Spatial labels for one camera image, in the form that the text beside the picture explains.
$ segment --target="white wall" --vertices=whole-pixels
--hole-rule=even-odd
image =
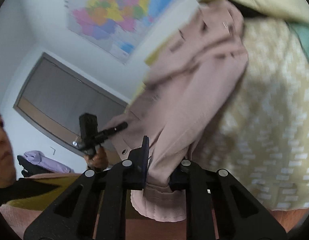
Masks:
[[[6,0],[0,8],[0,105],[11,77],[34,44],[21,0]]]
[[[198,7],[196,0],[178,0],[152,28],[127,65],[67,29],[64,0],[23,0],[31,27],[41,45],[103,84],[103,88],[129,101],[148,67],[144,59],[183,25]]]
[[[69,166],[77,173],[82,173],[87,168],[87,164],[82,157],[65,149],[43,133],[39,132],[13,109],[13,104],[16,101],[21,87],[43,52],[47,52],[51,56],[56,57],[53,53],[36,44],[24,57],[17,68],[7,89],[5,95],[6,100],[1,105],[1,114],[5,121],[5,129],[13,146],[18,177],[21,177],[22,168],[18,165],[17,155],[22,155],[24,152],[32,150],[43,152],[46,157]],[[68,64],[67,62],[63,63],[67,64],[70,68],[75,69],[71,64]]]

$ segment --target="hand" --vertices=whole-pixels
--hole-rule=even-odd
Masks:
[[[89,167],[95,167],[104,170],[109,165],[107,154],[103,147],[100,147],[97,150],[96,155],[92,159],[90,159],[91,157],[89,155],[85,155],[84,158]]]

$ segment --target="pink jacket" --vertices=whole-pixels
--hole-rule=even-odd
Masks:
[[[191,158],[202,131],[243,74],[248,54],[242,33],[243,17],[227,0],[200,7],[151,67],[145,92],[107,124],[128,122],[111,138],[123,160],[144,135],[150,139],[147,187],[131,195],[140,214],[158,221],[185,219],[184,193],[170,190],[169,176],[185,156]]]

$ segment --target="colorful wall map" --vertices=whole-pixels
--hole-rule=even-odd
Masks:
[[[126,63],[173,0],[68,0],[69,29]]]

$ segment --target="purple cloth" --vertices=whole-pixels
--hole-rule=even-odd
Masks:
[[[62,163],[59,163],[57,161],[45,157],[42,152],[39,151],[26,152],[23,154],[23,156],[28,162],[43,167],[47,170],[59,173],[71,172],[71,169],[69,167],[67,167]]]

